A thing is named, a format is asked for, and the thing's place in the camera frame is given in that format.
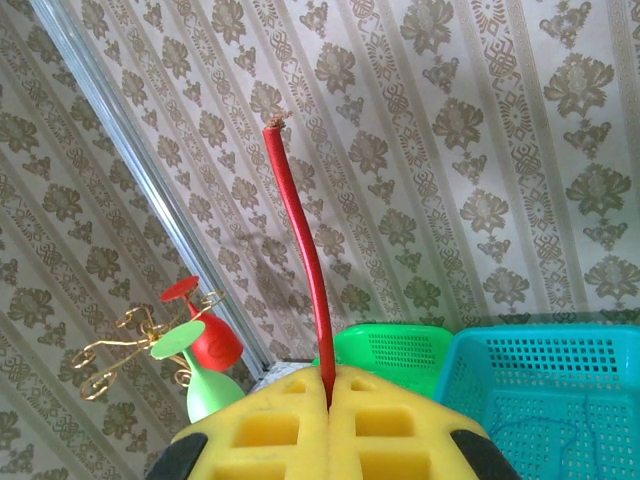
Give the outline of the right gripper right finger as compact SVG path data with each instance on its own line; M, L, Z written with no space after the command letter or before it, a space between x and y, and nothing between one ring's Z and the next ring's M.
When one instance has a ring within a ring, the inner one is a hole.
M329 409L331 479L518 479L471 418L358 368L339 368Z

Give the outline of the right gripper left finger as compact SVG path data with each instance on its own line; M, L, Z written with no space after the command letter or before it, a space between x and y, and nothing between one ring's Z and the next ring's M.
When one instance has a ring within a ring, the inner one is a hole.
M319 369L299 369L184 428L146 477L327 479L328 410Z

